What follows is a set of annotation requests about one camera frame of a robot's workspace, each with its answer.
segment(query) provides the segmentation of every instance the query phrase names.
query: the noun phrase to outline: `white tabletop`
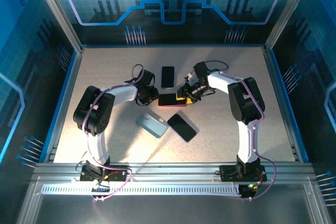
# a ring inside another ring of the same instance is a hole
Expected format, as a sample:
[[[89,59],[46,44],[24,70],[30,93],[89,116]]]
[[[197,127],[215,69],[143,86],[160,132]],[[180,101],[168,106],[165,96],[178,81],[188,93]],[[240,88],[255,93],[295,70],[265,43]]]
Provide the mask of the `white tabletop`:
[[[259,127],[259,153],[274,161],[294,161],[261,48],[153,47],[85,49],[54,162],[77,163],[87,158],[86,138],[72,115],[88,86],[122,84],[131,79],[133,65],[141,63],[155,74],[159,93],[172,93],[184,84],[184,77],[196,63],[213,59],[228,63],[228,74],[257,81],[266,106],[266,118]],[[175,67],[177,84],[173,90],[161,89],[162,66]],[[208,66],[222,67],[217,63]],[[157,139],[136,125],[142,112],[166,121],[179,112],[198,134],[186,143],[168,128]],[[182,108],[162,108],[157,101],[149,106],[137,106],[134,101],[114,106],[106,141],[112,162],[129,163],[235,162],[239,147],[238,125],[230,111],[229,97],[221,91]]]

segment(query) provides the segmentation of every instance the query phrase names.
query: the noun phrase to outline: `black smartphone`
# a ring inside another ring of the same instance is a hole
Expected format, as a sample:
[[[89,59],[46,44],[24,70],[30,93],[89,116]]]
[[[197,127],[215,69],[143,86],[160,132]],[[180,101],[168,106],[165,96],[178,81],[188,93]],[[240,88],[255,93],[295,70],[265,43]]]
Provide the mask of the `black smartphone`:
[[[172,89],[174,87],[174,67],[162,67],[161,88]]]
[[[176,93],[160,94],[159,106],[186,106],[186,100],[176,100]]]
[[[191,128],[186,121],[182,119],[178,114],[173,115],[169,120],[168,124],[174,131],[180,135],[184,141],[189,142],[194,136],[196,136],[196,131]]]

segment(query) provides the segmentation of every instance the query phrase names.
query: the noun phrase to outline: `light blue smartphone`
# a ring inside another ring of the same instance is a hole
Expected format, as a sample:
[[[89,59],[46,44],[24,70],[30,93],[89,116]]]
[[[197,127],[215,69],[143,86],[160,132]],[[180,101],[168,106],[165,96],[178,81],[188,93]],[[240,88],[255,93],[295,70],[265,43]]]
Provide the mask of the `light blue smartphone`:
[[[139,116],[136,124],[156,138],[160,138],[167,130],[167,126],[163,124],[164,121],[162,119],[160,121],[144,112]]]

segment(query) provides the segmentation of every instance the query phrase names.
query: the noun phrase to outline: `enclosure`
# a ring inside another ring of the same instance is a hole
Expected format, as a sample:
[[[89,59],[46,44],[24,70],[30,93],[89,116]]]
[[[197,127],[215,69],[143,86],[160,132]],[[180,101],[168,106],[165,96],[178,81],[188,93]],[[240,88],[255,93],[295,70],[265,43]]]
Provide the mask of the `enclosure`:
[[[1,223],[335,222],[336,0],[0,5]],[[211,60],[226,63],[225,74],[253,77],[262,95],[257,151],[276,166],[261,160],[264,195],[237,200],[250,182],[215,173],[235,166],[242,148],[232,97],[220,88],[186,106],[115,100],[104,132],[109,165],[132,173],[124,187],[97,191],[82,181],[90,141],[73,115],[87,87],[125,88],[142,64],[155,75],[148,87],[177,94],[195,65]],[[174,67],[172,89],[161,87],[165,66]],[[160,138],[138,126],[144,112],[164,125]],[[176,113],[196,131],[189,142],[167,123]]]

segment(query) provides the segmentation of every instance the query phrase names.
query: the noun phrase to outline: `white cable tray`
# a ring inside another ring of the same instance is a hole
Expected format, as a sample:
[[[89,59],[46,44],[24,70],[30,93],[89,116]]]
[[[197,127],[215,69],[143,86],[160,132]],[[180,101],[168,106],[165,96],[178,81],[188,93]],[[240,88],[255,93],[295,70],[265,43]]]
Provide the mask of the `white cable tray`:
[[[44,184],[45,195],[108,195],[119,186],[111,185],[92,191],[93,183]],[[126,184],[116,195],[218,195],[239,197],[238,185],[149,185]]]

